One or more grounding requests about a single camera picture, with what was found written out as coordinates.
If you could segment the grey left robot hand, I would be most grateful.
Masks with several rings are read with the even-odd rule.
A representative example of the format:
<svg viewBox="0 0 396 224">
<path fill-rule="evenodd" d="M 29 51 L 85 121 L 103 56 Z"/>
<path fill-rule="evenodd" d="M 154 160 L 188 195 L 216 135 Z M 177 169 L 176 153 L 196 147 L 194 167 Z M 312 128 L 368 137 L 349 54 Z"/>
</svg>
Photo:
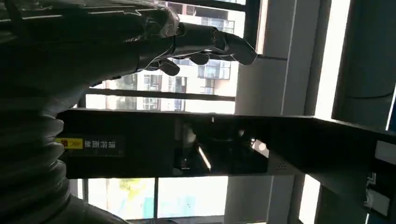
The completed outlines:
<svg viewBox="0 0 396 224">
<path fill-rule="evenodd" d="M 216 27 L 181 22 L 149 0 L 3 0 L 0 113 L 56 116 L 90 87 L 142 70 L 178 74 L 172 59 L 251 65 L 255 49 Z"/>
</svg>

